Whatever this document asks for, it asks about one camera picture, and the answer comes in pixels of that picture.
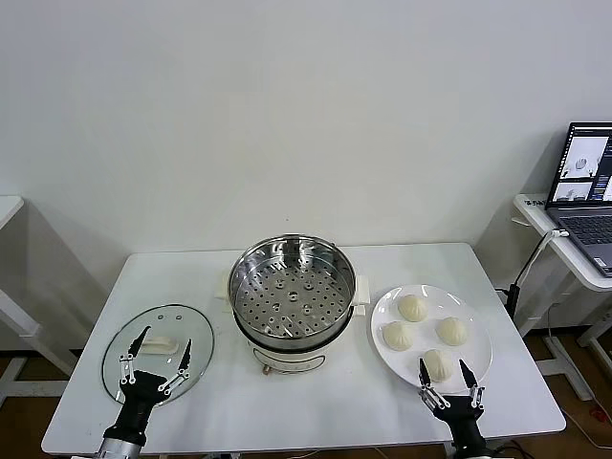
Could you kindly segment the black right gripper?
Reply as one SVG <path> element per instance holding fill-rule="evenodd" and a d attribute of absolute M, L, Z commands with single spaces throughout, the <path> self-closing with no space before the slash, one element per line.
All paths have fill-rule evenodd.
<path fill-rule="evenodd" d="M 422 402 L 434 409 L 433 415 L 446 423 L 450 429 L 452 441 L 456 449 L 484 449 L 485 439 L 481 435 L 477 421 L 484 413 L 482 398 L 485 387 L 481 386 L 468 365 L 459 360 L 464 382 L 469 390 L 470 404 L 453 407 L 433 387 L 423 358 L 419 358 L 419 395 Z"/>

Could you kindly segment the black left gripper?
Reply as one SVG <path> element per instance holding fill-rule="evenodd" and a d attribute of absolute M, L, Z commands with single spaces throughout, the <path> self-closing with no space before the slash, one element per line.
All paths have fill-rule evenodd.
<path fill-rule="evenodd" d="M 145 443 L 145 430 L 154 406 L 165 402 L 174 389 L 189 379 L 192 339 L 187 342 L 177 372 L 169 380 L 145 371 L 135 371 L 134 361 L 149 329 L 149 326 L 145 326 L 131 342 L 127 352 L 120 355 L 120 390 L 124 403 L 115 423 L 104 431 L 104 439 Z"/>

